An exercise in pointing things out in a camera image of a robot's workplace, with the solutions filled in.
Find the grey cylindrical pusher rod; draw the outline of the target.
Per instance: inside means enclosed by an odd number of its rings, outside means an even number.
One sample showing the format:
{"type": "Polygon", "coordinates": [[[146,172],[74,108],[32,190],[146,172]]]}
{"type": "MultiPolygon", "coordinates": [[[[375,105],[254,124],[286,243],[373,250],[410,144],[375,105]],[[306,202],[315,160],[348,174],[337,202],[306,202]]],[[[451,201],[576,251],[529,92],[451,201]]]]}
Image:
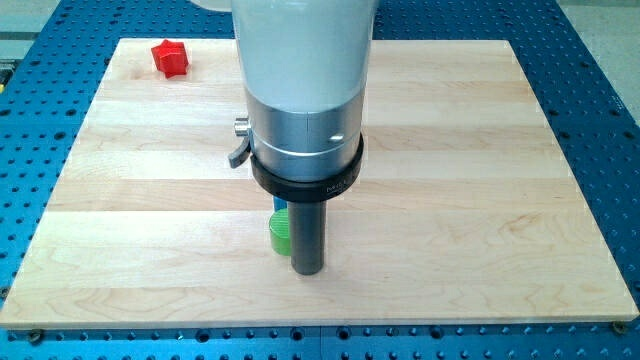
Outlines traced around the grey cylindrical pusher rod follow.
{"type": "Polygon", "coordinates": [[[314,275],[324,266],[326,203],[288,203],[290,257],[301,275],[314,275]]]}

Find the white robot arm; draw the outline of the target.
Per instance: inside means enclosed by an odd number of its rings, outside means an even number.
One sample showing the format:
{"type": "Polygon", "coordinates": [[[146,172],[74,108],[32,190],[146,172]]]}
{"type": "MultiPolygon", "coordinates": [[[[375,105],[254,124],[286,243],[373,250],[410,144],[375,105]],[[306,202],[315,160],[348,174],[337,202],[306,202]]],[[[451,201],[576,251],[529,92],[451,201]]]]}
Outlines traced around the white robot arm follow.
{"type": "Polygon", "coordinates": [[[290,259],[301,275],[324,266],[326,203],[357,179],[375,0],[195,0],[226,12],[248,115],[231,167],[286,201],[290,259]]]}

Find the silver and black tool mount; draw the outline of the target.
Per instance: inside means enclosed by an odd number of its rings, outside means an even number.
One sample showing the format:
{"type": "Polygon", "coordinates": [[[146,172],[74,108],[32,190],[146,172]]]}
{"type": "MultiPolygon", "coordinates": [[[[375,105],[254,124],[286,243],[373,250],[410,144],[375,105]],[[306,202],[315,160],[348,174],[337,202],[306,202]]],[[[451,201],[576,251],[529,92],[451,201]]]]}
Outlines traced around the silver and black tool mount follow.
{"type": "Polygon", "coordinates": [[[246,95],[248,116],[234,123],[241,145],[228,155],[237,168],[251,162],[256,182],[288,202],[327,201],[356,181],[364,151],[364,94],[319,112],[290,112],[246,95]]]}

